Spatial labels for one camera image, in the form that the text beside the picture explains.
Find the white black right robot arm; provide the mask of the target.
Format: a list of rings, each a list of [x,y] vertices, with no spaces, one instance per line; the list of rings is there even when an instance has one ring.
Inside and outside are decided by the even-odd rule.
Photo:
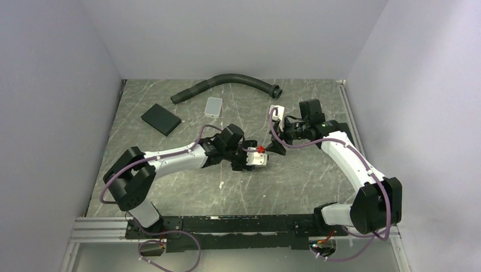
[[[299,103],[299,118],[285,108],[271,105],[268,111],[272,135],[267,151],[285,155],[287,149],[316,146],[341,169],[356,193],[351,204],[327,203],[315,208],[313,229],[326,235],[334,226],[352,227],[362,237],[387,240],[390,228],[402,218],[402,185],[388,178],[361,154],[351,141],[345,122],[327,120],[317,99]]]

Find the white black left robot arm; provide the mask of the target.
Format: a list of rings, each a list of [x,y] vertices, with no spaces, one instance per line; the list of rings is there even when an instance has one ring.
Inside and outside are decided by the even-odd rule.
[[[244,131],[230,124],[211,137],[198,138],[182,147],[166,151],[141,151],[134,146],[127,149],[103,177],[105,183],[100,201],[107,204],[106,192],[110,192],[111,204],[130,213],[140,224],[141,231],[149,238],[162,233],[163,219],[160,212],[147,198],[156,179],[190,169],[201,169],[220,164],[231,164],[233,171],[253,171],[268,164],[268,155],[257,141],[248,141]]]

